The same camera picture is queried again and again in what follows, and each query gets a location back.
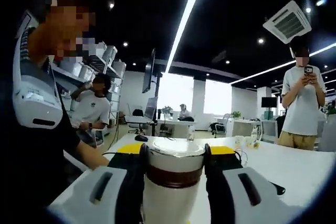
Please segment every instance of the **computer mouse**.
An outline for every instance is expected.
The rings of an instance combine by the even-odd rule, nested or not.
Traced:
[[[136,141],[140,141],[140,142],[147,142],[148,141],[148,137],[146,137],[144,135],[136,135],[134,139]]]

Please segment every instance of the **monitor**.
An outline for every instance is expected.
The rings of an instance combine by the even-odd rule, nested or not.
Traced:
[[[278,106],[277,97],[262,97],[261,107],[262,108],[276,108]]]
[[[154,60],[155,60],[155,49],[153,49],[151,58],[146,64],[145,75],[143,77],[142,93],[146,93],[151,89]]]
[[[144,115],[145,118],[149,118],[150,120],[153,120],[157,103],[158,103],[157,97],[148,98],[145,115]]]

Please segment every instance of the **white t-shirt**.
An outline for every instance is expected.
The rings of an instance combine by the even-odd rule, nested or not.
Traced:
[[[184,112],[180,111],[180,118],[186,118],[187,116],[190,116],[190,113],[188,110],[185,110]]]
[[[81,92],[76,101],[79,102],[76,111],[72,114],[72,122],[98,121],[109,124],[110,102],[106,97],[96,97],[91,90]]]
[[[326,87],[319,68],[311,67],[313,67],[313,72],[317,76],[321,89],[326,93]],[[297,66],[286,71],[281,95],[287,94],[293,88],[304,75],[304,71],[305,68]],[[288,107],[282,130],[297,135],[316,136],[319,120],[318,107],[316,90],[313,85],[308,84],[299,91],[294,101]]]

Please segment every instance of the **ceiling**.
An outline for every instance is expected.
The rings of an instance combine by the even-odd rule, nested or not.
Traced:
[[[97,9],[95,37],[118,49],[117,56],[125,61],[128,70],[144,71],[146,58],[156,48],[156,58],[168,60],[187,0],[114,0]],[[232,82],[291,61],[288,45],[283,44],[262,27],[265,19],[274,15],[290,0],[196,0],[174,61],[222,71],[208,78]],[[312,12],[310,52],[336,42],[336,0],[315,6],[317,0],[294,0],[303,9],[310,5]],[[263,38],[265,43],[257,43]],[[212,63],[218,55],[219,62]],[[336,47],[311,57],[310,63],[321,72],[336,69]],[[292,65],[234,84],[240,88],[275,86],[281,83],[285,71]],[[206,76],[206,72],[171,68],[171,72]],[[336,79],[336,71],[328,80]],[[334,88],[336,82],[328,88]]]

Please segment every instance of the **shorts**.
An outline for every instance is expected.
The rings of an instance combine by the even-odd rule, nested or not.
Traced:
[[[313,151],[316,137],[317,136],[303,136],[281,131],[278,144],[282,146]]]

